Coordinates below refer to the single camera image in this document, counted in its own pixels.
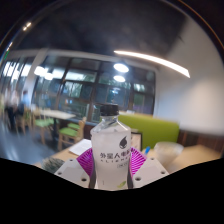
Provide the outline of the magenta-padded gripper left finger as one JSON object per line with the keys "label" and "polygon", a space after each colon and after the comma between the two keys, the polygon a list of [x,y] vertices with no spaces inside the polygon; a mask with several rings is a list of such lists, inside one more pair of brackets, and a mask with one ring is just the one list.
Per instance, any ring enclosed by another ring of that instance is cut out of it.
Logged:
{"label": "magenta-padded gripper left finger", "polygon": [[55,172],[55,175],[81,187],[94,189],[96,186],[96,173],[92,149],[86,150],[77,159],[68,159]]}

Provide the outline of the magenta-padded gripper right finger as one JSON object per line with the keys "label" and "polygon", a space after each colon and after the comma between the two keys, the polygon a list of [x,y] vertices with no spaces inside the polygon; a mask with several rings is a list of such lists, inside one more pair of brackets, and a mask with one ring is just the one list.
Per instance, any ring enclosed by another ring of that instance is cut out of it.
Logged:
{"label": "magenta-padded gripper right finger", "polygon": [[132,148],[128,173],[128,188],[135,189],[150,184],[168,175],[168,171],[155,157],[147,157]]}

